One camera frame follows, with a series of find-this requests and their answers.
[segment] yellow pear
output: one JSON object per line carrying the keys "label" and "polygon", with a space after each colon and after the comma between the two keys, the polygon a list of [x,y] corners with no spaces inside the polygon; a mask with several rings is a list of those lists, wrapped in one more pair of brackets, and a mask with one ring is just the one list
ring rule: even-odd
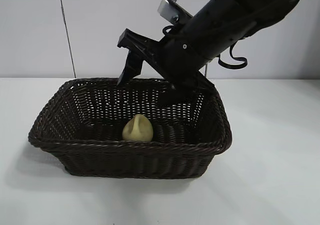
{"label": "yellow pear", "polygon": [[153,136],[154,130],[151,122],[142,114],[136,114],[122,131],[122,138],[125,141],[150,142]]}

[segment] white table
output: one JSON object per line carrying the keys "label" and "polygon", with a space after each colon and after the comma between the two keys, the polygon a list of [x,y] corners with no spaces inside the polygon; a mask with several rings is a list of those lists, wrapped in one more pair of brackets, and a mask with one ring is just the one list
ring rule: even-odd
{"label": "white table", "polygon": [[195,180],[65,173],[27,140],[65,81],[0,79],[1,225],[320,224],[320,81],[215,81],[233,144]]}

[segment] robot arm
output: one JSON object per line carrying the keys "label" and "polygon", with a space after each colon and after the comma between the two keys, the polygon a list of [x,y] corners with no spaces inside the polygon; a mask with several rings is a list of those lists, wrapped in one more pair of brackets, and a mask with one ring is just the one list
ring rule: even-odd
{"label": "robot arm", "polygon": [[[172,93],[165,100],[178,102],[189,93],[202,90],[210,93],[210,82],[199,70],[237,41],[254,35],[261,29],[281,21],[300,0],[210,0],[195,16],[175,0],[163,0],[158,9],[171,25],[162,31],[160,41],[126,29],[120,36],[118,47],[129,49],[118,85],[127,83],[141,73],[142,63],[149,63],[172,84]],[[246,66],[219,64],[228,69]]]}

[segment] basket rim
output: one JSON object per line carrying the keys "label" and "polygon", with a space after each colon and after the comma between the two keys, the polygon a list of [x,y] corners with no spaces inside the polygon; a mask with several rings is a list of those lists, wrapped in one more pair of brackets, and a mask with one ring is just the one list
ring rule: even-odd
{"label": "basket rim", "polygon": [[[151,141],[151,142],[142,142],[142,141],[124,141],[124,140],[81,140],[81,139],[71,139],[71,140],[64,140],[58,138],[45,138],[42,137],[41,131],[43,125],[41,121],[45,120],[46,115],[53,111],[56,107],[57,103],[59,102],[60,98],[63,97],[65,92],[71,88],[73,85],[79,82],[94,82],[94,81],[115,81],[117,78],[107,78],[107,77],[95,77],[95,78],[76,78],[69,81],[66,81],[59,90],[53,95],[53,97],[48,101],[48,103],[44,106],[41,110],[39,115],[37,116],[36,120],[33,123],[33,126],[28,134],[29,142],[38,148],[41,148],[44,151],[54,151],[54,152],[75,152],[81,153],[79,151],[79,146],[83,148],[83,152],[87,153],[89,151],[97,151],[100,150],[103,152],[105,148],[108,148],[108,153],[115,150],[115,152],[122,148],[123,150],[127,150],[128,152],[132,150],[141,150],[142,153],[146,152],[147,150],[157,150],[161,153],[164,153],[166,148],[170,148],[170,154],[174,153],[173,147],[177,148],[176,153],[180,154],[182,151],[186,153],[192,154],[208,154],[214,153],[215,155],[221,154],[225,152],[232,143],[232,134],[230,132],[230,136],[227,136],[226,130],[230,130],[230,124],[227,119],[227,115],[225,113],[225,109],[223,103],[221,101],[220,95],[216,90],[215,86],[212,84],[212,88],[215,90],[215,95],[212,98],[217,102],[220,101],[221,106],[218,106],[219,114],[218,117],[222,120],[223,124],[223,134],[220,139],[212,141],[212,142],[201,142],[201,143],[164,143],[158,141]],[[163,78],[134,78],[135,81],[145,81],[145,82],[156,82],[156,83],[168,83]]]}

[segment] woven pattern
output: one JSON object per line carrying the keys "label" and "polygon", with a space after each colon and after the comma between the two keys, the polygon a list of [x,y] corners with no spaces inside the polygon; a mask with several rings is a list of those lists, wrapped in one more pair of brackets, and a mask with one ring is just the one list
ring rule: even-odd
{"label": "woven pattern", "polygon": [[[29,133],[35,147],[56,156],[76,176],[186,179],[201,176],[232,142],[220,96],[196,94],[184,103],[159,107],[170,84],[115,78],[66,82],[37,117]],[[152,123],[151,142],[122,140],[136,114]]]}

